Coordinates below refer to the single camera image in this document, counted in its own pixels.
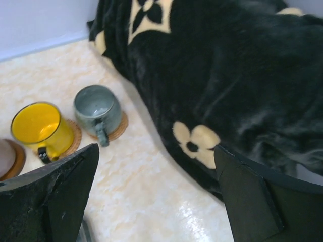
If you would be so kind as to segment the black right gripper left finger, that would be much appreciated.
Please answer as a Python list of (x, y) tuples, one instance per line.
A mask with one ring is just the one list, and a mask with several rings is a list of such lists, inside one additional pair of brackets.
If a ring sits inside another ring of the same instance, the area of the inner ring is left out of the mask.
[(1, 241), (76, 241), (99, 146), (1, 182)]

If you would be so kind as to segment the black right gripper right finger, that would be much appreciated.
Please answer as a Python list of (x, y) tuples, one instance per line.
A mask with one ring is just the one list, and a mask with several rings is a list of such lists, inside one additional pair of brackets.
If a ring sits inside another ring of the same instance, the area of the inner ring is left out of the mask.
[(322, 186), (221, 145), (214, 160), (234, 241), (322, 241)]

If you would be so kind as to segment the reddish brown wooden coaster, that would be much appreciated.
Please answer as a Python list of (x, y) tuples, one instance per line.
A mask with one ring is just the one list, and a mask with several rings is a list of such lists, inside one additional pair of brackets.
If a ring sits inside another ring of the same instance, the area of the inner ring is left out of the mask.
[(1, 181), (17, 177), (21, 173), (26, 162), (25, 149), (21, 145), (10, 139), (4, 139), (4, 141), (7, 142), (11, 148), (13, 148), (16, 158), (13, 166), (1, 177)]

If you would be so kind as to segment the purple mug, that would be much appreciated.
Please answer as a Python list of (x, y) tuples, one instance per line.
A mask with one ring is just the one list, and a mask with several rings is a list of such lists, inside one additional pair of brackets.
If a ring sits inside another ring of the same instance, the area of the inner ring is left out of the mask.
[(16, 159), (15, 150), (6, 141), (1, 139), (0, 146), (0, 177), (3, 177), (14, 165)]

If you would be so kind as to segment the light woven round coaster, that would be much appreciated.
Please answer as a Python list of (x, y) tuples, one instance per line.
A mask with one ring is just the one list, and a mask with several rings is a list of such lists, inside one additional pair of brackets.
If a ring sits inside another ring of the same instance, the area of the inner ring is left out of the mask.
[(62, 119), (58, 128), (46, 140), (31, 146), (31, 150), (38, 155), (38, 149), (44, 148), (50, 161), (62, 159), (75, 152), (81, 142), (82, 132), (76, 122)]

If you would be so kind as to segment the yellow mug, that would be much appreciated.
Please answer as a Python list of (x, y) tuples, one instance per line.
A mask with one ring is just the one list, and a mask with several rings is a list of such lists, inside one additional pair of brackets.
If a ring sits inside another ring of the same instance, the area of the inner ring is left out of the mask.
[(11, 122), (12, 136), (31, 149), (44, 164), (50, 164), (73, 144), (74, 134), (60, 110), (48, 102), (22, 108)]

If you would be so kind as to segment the grey mug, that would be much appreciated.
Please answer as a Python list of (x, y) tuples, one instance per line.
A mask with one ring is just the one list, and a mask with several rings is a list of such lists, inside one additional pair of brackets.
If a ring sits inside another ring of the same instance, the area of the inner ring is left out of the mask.
[(121, 124), (123, 112), (114, 93), (103, 85), (81, 89), (73, 101), (78, 124), (90, 135), (97, 137), (102, 147), (110, 144), (109, 135)]

